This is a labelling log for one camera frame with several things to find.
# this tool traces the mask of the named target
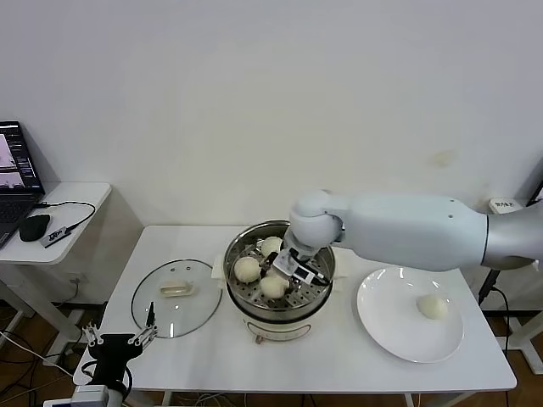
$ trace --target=steamed bun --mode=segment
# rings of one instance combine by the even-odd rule
[[[449,311],[444,299],[434,294],[419,297],[417,308],[421,314],[431,320],[443,320]]]
[[[282,280],[283,279],[279,276],[266,276],[260,280],[260,290],[264,297],[279,299],[285,295],[287,288],[282,283]]]
[[[277,236],[270,236],[264,239],[262,246],[260,246],[260,251],[264,254],[264,257],[268,257],[272,252],[281,251],[281,243],[283,243],[282,238]]]
[[[234,265],[234,275],[241,282],[253,282],[260,276],[260,264],[252,257],[242,257]]]
[[[270,270],[267,271],[266,277],[277,278],[281,282],[281,284],[283,284],[285,286],[285,290],[290,285],[288,283],[288,280],[285,279],[285,278],[282,278],[280,275],[278,275],[277,271],[275,271],[273,267]]]

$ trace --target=table leg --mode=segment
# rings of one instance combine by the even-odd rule
[[[4,329],[4,331],[8,331],[8,332],[13,332],[15,331],[15,328],[17,327],[17,325],[19,324],[19,321],[22,320],[24,317],[24,314],[23,314],[23,311],[18,311],[17,314],[15,314],[15,316],[11,319],[11,321],[9,322],[9,325],[6,326],[6,328]],[[8,341],[8,339],[6,339],[5,337],[3,336],[0,336],[0,348],[2,348],[2,346]]]
[[[413,396],[411,393],[404,393],[404,399],[406,400],[407,407],[415,407],[415,403],[413,403]]]
[[[543,361],[534,348],[531,339],[543,332],[543,312],[540,312],[526,324],[520,325],[517,318],[509,320],[509,329],[512,334],[509,337],[509,350],[520,350],[532,373],[543,375]],[[506,347],[506,337],[496,337],[502,349]]]
[[[509,337],[509,343],[513,346],[530,341],[533,337],[543,332],[543,312],[519,327]]]
[[[162,405],[170,405],[171,403],[171,392],[164,392],[162,397]]]
[[[70,312],[70,315],[68,315],[68,319],[75,325],[77,324],[80,319],[82,318],[85,311],[83,309],[74,309]],[[85,335],[81,335],[81,338],[79,339],[79,343],[87,343],[87,337]],[[48,350],[48,354],[46,355],[45,359],[43,361],[44,366],[53,366],[56,365],[59,362],[60,356],[64,352],[64,348],[66,348],[66,345],[68,343],[73,343],[74,341],[70,341],[69,338],[65,337],[62,333],[57,335],[57,337],[54,339],[53,344],[51,345],[51,348]]]
[[[26,318],[31,318],[35,314],[34,310],[25,301],[17,297],[3,281],[0,281],[0,298],[4,299],[16,310],[22,311]]]
[[[153,400],[147,397],[147,394],[139,390],[132,390],[130,394],[128,394],[126,401],[132,407],[152,407],[155,405]]]
[[[23,301],[29,304],[36,312],[52,326],[73,342],[77,340],[81,330],[67,317],[52,305],[49,300],[34,287],[31,282],[24,280],[20,284],[8,286]]]
[[[460,403],[475,393],[476,392],[439,394],[433,397],[429,403],[424,405],[424,407],[451,407],[452,405]]]

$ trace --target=wooden floor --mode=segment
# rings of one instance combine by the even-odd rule
[[[0,307],[0,328],[5,328],[9,323],[8,318],[14,314],[9,308]],[[87,312],[83,319],[86,323],[91,318],[96,317],[91,312]],[[490,326],[496,334],[505,333],[505,324],[501,319],[490,319]],[[33,349],[42,354],[52,342],[56,331],[39,315],[31,319],[24,319],[20,322],[15,333],[25,338]],[[543,335],[539,335],[535,340],[535,347],[543,356]],[[83,347],[75,349],[80,353]],[[64,366],[68,370],[76,368],[80,356],[75,353],[65,358]],[[42,363],[32,364],[30,354],[19,350],[11,343],[4,345],[0,350],[0,407],[32,407],[41,405],[43,400],[62,399],[71,396],[74,386],[69,377],[63,375],[53,367],[45,367]],[[29,363],[10,364],[5,360],[28,360]],[[511,407],[543,407],[543,376],[535,376],[531,373],[523,356],[517,351],[509,352],[509,360],[518,379],[517,387],[509,392],[509,405]],[[14,386],[7,392],[3,391],[10,383],[20,380],[20,386]],[[39,387],[53,380],[57,382],[35,391],[34,394],[25,394],[15,399],[10,399],[14,395],[24,392],[30,384],[32,387]],[[148,393],[149,397],[157,404],[162,400],[162,393]],[[176,393],[172,404],[191,405],[190,400],[196,399],[197,394]],[[422,403],[424,405],[433,395],[424,394]],[[237,407],[244,406],[244,396],[242,394],[229,394],[228,398]],[[401,395],[313,395],[316,407],[346,406],[346,407],[403,407],[405,405]],[[310,396],[301,394],[249,394],[247,396],[248,407],[274,407],[274,406],[293,406],[293,407],[315,407]],[[221,406],[227,406],[225,399],[218,400]],[[215,400],[210,400],[206,405],[218,405]],[[486,406],[505,406],[506,399],[503,392],[499,393],[478,393],[471,398],[458,404],[459,407],[486,407]]]

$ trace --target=stainless steel steamer basket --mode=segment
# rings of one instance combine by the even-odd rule
[[[332,283],[327,287],[301,283],[299,288],[278,300],[265,298],[260,292],[259,282],[242,283],[236,279],[233,266],[244,256],[251,256],[259,261],[264,259],[260,244],[270,236],[283,237],[289,222],[269,220],[251,226],[240,233],[228,246],[224,256],[223,270],[227,280],[228,294],[232,301],[246,315],[258,321],[272,324],[289,324],[316,313],[326,303],[332,292]],[[335,258],[331,248],[322,248],[309,263],[320,270],[330,281],[335,271]]]

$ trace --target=laptop screen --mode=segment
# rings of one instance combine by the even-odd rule
[[[0,122],[0,194],[43,192],[19,124]]]

